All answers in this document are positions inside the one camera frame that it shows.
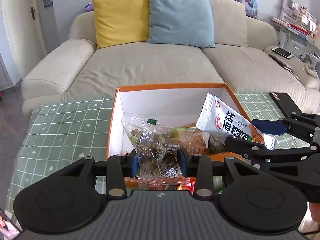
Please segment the smartphone on sofa arm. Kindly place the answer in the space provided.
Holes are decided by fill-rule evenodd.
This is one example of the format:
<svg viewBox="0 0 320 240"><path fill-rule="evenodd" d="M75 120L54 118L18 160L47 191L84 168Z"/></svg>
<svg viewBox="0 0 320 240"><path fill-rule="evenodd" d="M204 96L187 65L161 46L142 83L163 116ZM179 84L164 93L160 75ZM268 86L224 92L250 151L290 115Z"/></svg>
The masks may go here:
<svg viewBox="0 0 320 240"><path fill-rule="evenodd" d="M281 47L274 47L271 49L274 53L281 55L282 57L286 58L286 59L291 59L294 57L294 55L292 53L290 53L289 51L281 48Z"/></svg>

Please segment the remote on sofa arm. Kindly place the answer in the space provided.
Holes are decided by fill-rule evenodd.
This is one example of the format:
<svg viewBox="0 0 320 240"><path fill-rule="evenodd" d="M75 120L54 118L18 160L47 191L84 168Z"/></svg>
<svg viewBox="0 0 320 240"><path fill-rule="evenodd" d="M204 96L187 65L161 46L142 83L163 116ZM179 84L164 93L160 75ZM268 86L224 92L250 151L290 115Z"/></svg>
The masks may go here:
<svg viewBox="0 0 320 240"><path fill-rule="evenodd" d="M274 60L277 64L279 64L282 68L284 68L285 70L288 70L289 72L293 72L293 69L288 64L286 64L283 60L281 60L281 59L279 59L276 56L271 55L271 54L269 54L269 57L272 60Z"/></svg>

